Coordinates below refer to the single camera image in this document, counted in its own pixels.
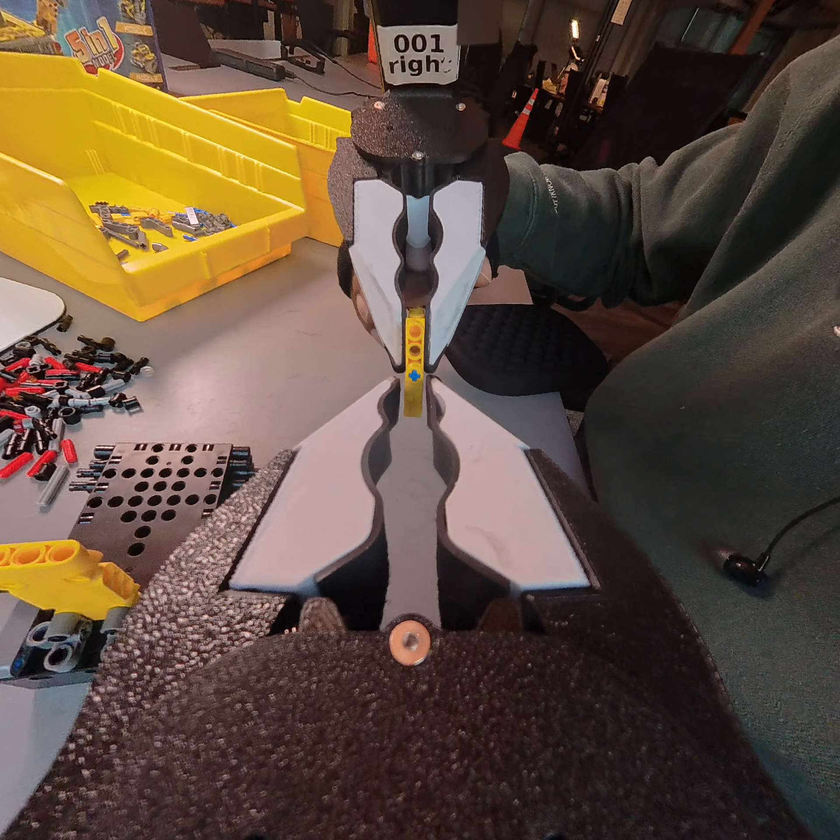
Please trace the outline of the white stand base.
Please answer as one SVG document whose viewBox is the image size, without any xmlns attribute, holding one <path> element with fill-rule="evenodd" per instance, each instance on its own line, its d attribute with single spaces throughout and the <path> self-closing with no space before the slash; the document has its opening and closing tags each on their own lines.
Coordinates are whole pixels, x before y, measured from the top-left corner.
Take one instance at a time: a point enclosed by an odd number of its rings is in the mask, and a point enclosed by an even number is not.
<svg viewBox="0 0 840 840">
<path fill-rule="evenodd" d="M 30 334 L 48 329 L 67 312 L 55 293 L 1 278 L 1 351 Z"/>
</svg>

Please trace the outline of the pile of loose lego pieces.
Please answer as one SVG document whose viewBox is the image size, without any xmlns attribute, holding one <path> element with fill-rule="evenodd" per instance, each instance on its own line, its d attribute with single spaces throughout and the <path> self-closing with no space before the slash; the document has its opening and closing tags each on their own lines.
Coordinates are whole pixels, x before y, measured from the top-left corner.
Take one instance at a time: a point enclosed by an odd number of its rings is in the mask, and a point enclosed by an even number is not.
<svg viewBox="0 0 840 840">
<path fill-rule="evenodd" d="M 142 409 L 131 393 L 154 374 L 150 360 L 119 351 L 110 337 L 77 337 L 63 351 L 43 332 L 1 353 L 2 487 L 38 491 L 38 511 L 52 508 L 79 458 L 72 437 L 87 417 Z"/>
</svg>

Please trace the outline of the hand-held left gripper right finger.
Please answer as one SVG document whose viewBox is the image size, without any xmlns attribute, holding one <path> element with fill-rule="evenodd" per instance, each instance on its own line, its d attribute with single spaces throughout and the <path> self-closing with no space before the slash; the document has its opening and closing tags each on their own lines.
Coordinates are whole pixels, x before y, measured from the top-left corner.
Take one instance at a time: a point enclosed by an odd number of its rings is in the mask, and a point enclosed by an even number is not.
<svg viewBox="0 0 840 840">
<path fill-rule="evenodd" d="M 441 381 L 427 381 L 434 466 L 446 485 L 446 545 L 514 594 L 590 582 L 527 456 L 528 447 Z"/>
</svg>

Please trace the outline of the colourful lego set box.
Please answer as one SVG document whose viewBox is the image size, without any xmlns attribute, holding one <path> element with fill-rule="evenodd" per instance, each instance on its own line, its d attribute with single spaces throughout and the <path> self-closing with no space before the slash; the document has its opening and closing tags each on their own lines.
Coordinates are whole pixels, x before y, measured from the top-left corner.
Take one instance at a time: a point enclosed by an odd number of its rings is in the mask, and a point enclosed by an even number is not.
<svg viewBox="0 0 840 840">
<path fill-rule="evenodd" d="M 2 1 L 1 50 L 72 56 L 91 74 L 114 71 L 165 89 L 147 1 Z"/>
</svg>

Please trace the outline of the black lego model yellow beam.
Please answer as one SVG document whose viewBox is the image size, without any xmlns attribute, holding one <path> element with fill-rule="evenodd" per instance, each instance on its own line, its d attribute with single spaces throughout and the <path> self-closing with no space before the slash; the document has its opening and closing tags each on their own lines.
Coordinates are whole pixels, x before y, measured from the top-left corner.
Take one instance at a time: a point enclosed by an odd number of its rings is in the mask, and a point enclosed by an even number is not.
<svg viewBox="0 0 840 840">
<path fill-rule="evenodd" d="M 233 444 L 121 443 L 94 448 L 69 490 L 87 498 L 69 538 L 103 552 L 147 585 L 175 548 L 255 473 L 250 448 Z M 2 681 L 27 688 L 89 681 L 125 611 L 49 639 L 53 608 L 2 596 Z"/>
</svg>

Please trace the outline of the person's right forearm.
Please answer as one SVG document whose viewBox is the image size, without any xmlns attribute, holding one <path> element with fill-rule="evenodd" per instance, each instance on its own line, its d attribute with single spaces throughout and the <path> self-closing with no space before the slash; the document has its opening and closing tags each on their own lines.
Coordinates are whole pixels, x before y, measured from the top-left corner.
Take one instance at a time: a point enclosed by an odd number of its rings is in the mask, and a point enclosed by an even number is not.
<svg viewBox="0 0 840 840">
<path fill-rule="evenodd" d="M 561 295 L 607 307 L 713 299 L 748 267 L 746 220 L 791 84 L 783 73 L 745 122 L 668 157 L 619 170 L 574 171 L 510 154 L 507 202 L 494 245 L 504 266 Z"/>
</svg>

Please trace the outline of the black power strip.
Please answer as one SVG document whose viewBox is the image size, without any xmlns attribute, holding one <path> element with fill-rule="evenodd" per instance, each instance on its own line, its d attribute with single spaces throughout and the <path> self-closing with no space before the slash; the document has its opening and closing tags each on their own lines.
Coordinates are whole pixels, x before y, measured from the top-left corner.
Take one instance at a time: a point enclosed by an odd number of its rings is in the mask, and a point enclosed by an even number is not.
<svg viewBox="0 0 840 840">
<path fill-rule="evenodd" d="M 323 57 L 317 57 L 313 64 L 311 62 L 307 63 L 299 58 L 289 56 L 285 47 L 281 50 L 280 58 L 251 56 L 245 52 L 224 47 L 213 49 L 213 53 L 223 66 L 273 81 L 283 81 L 287 78 L 298 79 L 299 75 L 294 72 L 293 67 L 320 76 L 325 73 L 325 59 Z"/>
</svg>

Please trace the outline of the orange traffic cone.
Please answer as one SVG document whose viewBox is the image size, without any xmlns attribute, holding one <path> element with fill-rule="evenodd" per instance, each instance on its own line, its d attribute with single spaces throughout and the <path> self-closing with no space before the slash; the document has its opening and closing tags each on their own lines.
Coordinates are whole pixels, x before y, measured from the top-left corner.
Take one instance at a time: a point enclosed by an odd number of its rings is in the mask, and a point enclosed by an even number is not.
<svg viewBox="0 0 840 840">
<path fill-rule="evenodd" d="M 526 104 L 521 109 L 507 136 L 502 141 L 502 145 L 506 148 L 516 151 L 521 148 L 523 134 L 527 128 L 531 111 L 540 91 L 540 87 L 536 87 L 532 90 Z"/>
</svg>

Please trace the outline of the yellow storage bin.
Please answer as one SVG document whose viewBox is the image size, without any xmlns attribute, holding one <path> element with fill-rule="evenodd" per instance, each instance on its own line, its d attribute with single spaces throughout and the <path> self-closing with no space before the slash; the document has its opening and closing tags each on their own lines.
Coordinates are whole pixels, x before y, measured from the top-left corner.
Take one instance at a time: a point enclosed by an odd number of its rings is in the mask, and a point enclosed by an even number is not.
<svg viewBox="0 0 840 840">
<path fill-rule="evenodd" d="M 137 321 L 287 255 L 308 235 L 289 143 L 73 58 L 1 56 L 2 252 Z M 107 240 L 96 201 L 225 214 L 166 250 Z M 118 253 L 130 256 L 121 261 Z"/>
<path fill-rule="evenodd" d="M 328 172 L 336 140 L 350 135 L 350 111 L 307 97 L 293 101 L 281 88 L 209 94 L 184 100 L 295 145 L 307 203 L 308 235 L 324 244 L 340 246 L 342 235 L 329 200 Z"/>
</svg>

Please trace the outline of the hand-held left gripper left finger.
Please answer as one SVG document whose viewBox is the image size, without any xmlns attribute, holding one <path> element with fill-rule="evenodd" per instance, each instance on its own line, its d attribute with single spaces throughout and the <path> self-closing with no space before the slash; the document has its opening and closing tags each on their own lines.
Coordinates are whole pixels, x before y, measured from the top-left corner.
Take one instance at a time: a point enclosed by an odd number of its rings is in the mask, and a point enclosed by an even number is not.
<svg viewBox="0 0 840 840">
<path fill-rule="evenodd" d="M 238 558 L 230 588 L 316 594 L 383 530 L 376 487 L 392 462 L 401 388 L 386 379 L 305 438 Z"/>
</svg>

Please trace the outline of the person's right hand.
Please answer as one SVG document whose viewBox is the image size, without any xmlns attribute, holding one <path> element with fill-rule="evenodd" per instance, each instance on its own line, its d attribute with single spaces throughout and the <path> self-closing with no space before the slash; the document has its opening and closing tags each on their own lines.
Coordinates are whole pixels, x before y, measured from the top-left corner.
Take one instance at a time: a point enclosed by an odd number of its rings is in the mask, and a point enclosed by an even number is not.
<svg viewBox="0 0 840 840">
<path fill-rule="evenodd" d="M 383 345 L 378 332 L 375 329 L 370 307 L 367 303 L 361 288 L 359 278 L 355 274 L 352 259 L 350 257 L 349 244 L 343 241 L 339 247 L 337 258 L 337 274 L 339 287 L 342 292 L 351 299 L 353 309 L 361 321 L 365 331 L 369 333 L 380 345 Z"/>
</svg>

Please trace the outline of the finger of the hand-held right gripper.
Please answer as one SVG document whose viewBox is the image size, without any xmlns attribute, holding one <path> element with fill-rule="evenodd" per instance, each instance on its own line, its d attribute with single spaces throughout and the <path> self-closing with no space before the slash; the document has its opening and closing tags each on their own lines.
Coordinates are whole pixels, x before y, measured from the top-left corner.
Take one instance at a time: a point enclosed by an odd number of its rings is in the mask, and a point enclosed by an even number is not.
<svg viewBox="0 0 840 840">
<path fill-rule="evenodd" d="M 395 230 L 405 202 L 385 181 L 354 184 L 354 270 L 395 371 L 404 370 L 404 306 L 397 289 L 403 256 Z"/>
<path fill-rule="evenodd" d="M 432 258 L 436 287 L 426 310 L 426 371 L 434 371 L 476 285 L 485 249 L 480 243 L 484 187 L 451 182 L 431 197 L 442 235 Z"/>
</svg>

